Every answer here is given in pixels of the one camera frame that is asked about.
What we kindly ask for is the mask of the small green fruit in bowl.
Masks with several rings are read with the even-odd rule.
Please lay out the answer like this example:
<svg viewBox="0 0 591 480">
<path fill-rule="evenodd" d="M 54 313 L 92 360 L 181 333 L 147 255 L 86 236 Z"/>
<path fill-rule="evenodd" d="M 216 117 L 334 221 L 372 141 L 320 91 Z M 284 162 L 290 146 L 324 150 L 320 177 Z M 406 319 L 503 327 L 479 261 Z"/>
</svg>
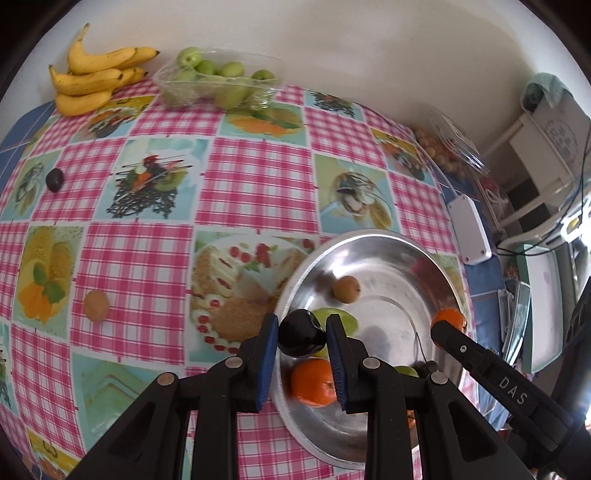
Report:
<svg viewBox="0 0 591 480">
<path fill-rule="evenodd" d="M 415 368 L 413 368 L 411 366 L 399 365 L 399 366 L 396 366 L 395 369 L 400 374 L 407 375 L 407 376 L 410 376 L 413 378 L 419 378 L 419 373 L 417 372 L 417 370 Z"/>
</svg>

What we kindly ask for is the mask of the clear tray of green fruits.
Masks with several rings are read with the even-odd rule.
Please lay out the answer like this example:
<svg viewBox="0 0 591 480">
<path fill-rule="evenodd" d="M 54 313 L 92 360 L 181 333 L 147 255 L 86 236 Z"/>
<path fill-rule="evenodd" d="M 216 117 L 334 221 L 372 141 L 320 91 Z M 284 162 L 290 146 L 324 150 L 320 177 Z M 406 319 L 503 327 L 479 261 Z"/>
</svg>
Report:
<svg viewBox="0 0 591 480">
<path fill-rule="evenodd" d="M 257 111 L 269 107 L 283 88 L 284 62 L 263 54 L 190 46 L 163 65 L 153 81 L 172 108 L 210 101 L 223 111 Z"/>
</svg>

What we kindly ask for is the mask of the banana bunch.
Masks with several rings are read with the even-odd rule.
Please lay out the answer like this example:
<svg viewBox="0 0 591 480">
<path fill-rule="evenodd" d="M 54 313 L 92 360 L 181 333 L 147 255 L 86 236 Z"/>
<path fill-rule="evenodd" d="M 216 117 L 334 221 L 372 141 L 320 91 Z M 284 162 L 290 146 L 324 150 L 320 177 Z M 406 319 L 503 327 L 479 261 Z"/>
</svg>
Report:
<svg viewBox="0 0 591 480">
<path fill-rule="evenodd" d="M 159 55 L 152 47 L 123 47 L 103 54 L 89 54 L 84 39 L 86 23 L 67 52 L 67 71 L 48 66 L 55 90 L 55 109 L 63 117 L 83 116 L 105 106 L 114 94 L 147 76 L 142 68 Z"/>
</svg>

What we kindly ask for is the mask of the brown longan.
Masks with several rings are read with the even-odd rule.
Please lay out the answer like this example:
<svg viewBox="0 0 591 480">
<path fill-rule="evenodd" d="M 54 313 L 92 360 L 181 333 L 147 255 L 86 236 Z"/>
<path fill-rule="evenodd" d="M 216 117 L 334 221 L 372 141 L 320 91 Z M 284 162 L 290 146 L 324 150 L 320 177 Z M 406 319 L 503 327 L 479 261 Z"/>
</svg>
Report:
<svg viewBox="0 0 591 480">
<path fill-rule="evenodd" d="M 356 302 L 361 295 L 361 286 L 358 279 L 352 275 L 342 276 L 332 285 L 332 296 L 339 302 L 351 304 Z"/>
<path fill-rule="evenodd" d="M 101 290 L 91 290 L 84 297 L 83 313 L 91 322 L 104 321 L 108 316 L 109 308 L 108 297 Z"/>
</svg>

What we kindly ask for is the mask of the dark cherry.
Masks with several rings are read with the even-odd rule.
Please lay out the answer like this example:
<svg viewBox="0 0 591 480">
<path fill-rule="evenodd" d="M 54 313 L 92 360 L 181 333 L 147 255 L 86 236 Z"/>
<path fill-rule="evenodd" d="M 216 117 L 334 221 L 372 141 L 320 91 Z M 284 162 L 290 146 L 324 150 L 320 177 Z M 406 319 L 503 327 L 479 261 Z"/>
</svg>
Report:
<svg viewBox="0 0 591 480">
<path fill-rule="evenodd" d="M 59 168 L 53 168 L 45 177 L 47 189 L 52 193 L 59 192 L 64 184 L 64 179 L 63 171 Z"/>
<path fill-rule="evenodd" d="M 327 335 L 314 313 L 297 309 L 280 322 L 277 343 L 284 355 L 301 358 L 324 349 Z"/>
</svg>

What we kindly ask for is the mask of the stacked trays beside table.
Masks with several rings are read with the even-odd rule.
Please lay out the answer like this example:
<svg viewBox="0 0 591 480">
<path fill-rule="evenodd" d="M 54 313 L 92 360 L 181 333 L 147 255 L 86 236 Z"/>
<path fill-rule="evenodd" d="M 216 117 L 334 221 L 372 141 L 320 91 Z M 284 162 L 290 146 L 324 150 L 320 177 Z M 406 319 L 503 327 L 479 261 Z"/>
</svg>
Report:
<svg viewBox="0 0 591 480">
<path fill-rule="evenodd" d="M 565 246 L 550 249 L 522 244 L 502 248 L 503 266 L 515 265 L 519 280 L 530 287 L 530 309 L 523 341 L 524 370 L 537 374 L 562 353 L 572 306 L 565 299 L 573 291 L 574 275 L 565 259 Z"/>
</svg>

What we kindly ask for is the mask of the silver metal bowl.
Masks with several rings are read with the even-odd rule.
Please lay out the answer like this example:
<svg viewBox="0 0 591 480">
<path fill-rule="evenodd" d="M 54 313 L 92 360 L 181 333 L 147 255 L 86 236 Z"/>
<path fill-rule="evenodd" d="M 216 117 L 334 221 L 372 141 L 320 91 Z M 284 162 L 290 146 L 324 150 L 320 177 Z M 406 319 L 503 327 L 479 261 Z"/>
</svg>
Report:
<svg viewBox="0 0 591 480">
<path fill-rule="evenodd" d="M 342 276 L 359 280 L 361 295 L 344 304 L 332 296 Z M 363 341 L 370 355 L 391 366 L 415 366 L 434 360 L 455 385 L 459 362 L 431 339 L 435 314 L 452 307 L 469 312 L 464 271 L 452 254 L 430 253 L 407 237 L 376 229 L 339 235 L 311 253 L 295 270 L 277 302 L 276 315 L 307 309 L 344 311 L 356 320 L 351 337 Z M 271 396 L 291 436 L 308 453 L 332 466 L 361 470 L 365 463 L 367 417 L 348 415 L 338 403 L 312 408 L 290 393 L 296 359 L 277 353 Z"/>
</svg>

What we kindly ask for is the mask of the clear box of longans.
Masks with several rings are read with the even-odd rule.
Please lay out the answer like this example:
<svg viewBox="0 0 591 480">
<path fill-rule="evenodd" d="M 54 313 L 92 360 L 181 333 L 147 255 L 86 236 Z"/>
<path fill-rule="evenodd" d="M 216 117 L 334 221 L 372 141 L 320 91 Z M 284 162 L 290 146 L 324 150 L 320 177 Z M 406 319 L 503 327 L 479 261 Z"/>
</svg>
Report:
<svg viewBox="0 0 591 480">
<path fill-rule="evenodd" d="M 427 127 L 414 127 L 418 144 L 427 156 L 446 174 L 463 181 L 471 175 L 488 175 L 489 168 L 474 142 L 449 116 L 425 104 Z"/>
</svg>

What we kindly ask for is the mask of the checkered picture tablecloth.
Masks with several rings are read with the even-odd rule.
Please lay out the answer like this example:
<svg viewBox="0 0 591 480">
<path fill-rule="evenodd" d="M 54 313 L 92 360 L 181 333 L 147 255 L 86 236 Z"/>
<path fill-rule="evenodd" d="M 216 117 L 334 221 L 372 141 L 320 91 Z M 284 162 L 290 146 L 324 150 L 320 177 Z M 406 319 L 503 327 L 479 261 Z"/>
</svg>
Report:
<svg viewBox="0 0 591 480">
<path fill-rule="evenodd" d="M 490 332 L 500 262 L 462 264 L 413 129 L 288 86 L 266 111 L 171 109 L 143 81 L 96 112 L 52 104 L 1 138 L 1 427 L 37 479 L 61 479 L 162 371 L 235 353 L 332 236 L 399 232 L 464 271 Z M 64 184 L 50 192 L 53 168 Z M 103 291 L 91 322 L 85 295 Z"/>
</svg>

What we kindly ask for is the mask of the white chair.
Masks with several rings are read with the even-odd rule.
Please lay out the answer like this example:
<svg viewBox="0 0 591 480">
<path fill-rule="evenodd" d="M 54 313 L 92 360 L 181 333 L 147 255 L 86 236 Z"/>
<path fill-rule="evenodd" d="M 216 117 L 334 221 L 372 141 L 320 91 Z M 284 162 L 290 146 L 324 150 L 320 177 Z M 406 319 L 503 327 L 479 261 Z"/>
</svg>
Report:
<svg viewBox="0 0 591 480">
<path fill-rule="evenodd" d="M 482 154 L 489 160 L 500 150 L 526 170 L 538 195 L 499 221 L 509 227 L 540 206 L 562 213 L 572 200 L 590 161 L 585 158 L 590 118 L 555 75 L 538 73 L 520 96 L 518 119 Z"/>
</svg>

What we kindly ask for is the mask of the white plastic device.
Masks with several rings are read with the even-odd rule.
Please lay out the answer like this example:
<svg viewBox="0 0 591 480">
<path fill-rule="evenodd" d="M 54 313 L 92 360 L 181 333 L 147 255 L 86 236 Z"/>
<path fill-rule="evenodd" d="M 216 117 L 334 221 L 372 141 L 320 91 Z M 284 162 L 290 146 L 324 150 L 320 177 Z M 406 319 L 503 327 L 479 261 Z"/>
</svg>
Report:
<svg viewBox="0 0 591 480">
<path fill-rule="evenodd" d="M 491 245 L 474 200 L 461 194 L 447 204 L 460 256 L 465 265 L 478 265 L 492 257 Z"/>
</svg>

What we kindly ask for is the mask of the large orange with stem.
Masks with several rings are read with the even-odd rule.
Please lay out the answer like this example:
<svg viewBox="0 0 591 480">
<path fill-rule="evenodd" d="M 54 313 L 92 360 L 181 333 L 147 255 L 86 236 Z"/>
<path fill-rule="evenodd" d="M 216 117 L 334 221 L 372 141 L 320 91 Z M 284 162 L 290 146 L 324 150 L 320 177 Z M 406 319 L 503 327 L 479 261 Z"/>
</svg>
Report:
<svg viewBox="0 0 591 480">
<path fill-rule="evenodd" d="M 304 405 L 321 408 L 337 399 L 328 360 L 313 358 L 297 363 L 290 372 L 290 393 Z"/>
</svg>

